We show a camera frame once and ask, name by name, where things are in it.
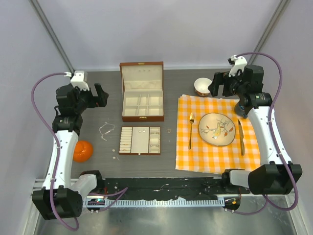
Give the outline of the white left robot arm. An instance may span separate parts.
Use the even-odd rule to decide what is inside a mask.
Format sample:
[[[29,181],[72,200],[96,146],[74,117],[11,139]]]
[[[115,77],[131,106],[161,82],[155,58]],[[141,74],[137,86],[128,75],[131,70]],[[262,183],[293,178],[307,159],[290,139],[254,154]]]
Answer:
[[[32,194],[32,201],[44,220],[78,218],[83,200],[89,193],[100,195],[105,183],[98,170],[84,171],[78,181],[71,183],[71,167],[78,143],[82,113],[87,108],[105,107],[108,93],[96,83],[96,96],[91,90],[82,91],[71,84],[56,90],[56,116],[52,123],[53,151],[46,179],[40,190]]]

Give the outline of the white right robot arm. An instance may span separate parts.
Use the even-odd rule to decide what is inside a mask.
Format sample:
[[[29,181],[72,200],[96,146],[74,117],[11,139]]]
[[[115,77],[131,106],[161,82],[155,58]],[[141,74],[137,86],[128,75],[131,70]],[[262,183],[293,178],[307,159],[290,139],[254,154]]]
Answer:
[[[226,193],[245,187],[255,195],[286,195],[302,175],[301,166],[292,163],[280,138],[271,95],[262,91],[263,77],[261,66],[247,65],[234,73],[215,73],[208,87],[212,96],[217,96],[219,86],[223,86],[223,96],[239,97],[239,106],[252,124],[261,156],[260,167],[253,171],[225,170],[221,188]]]

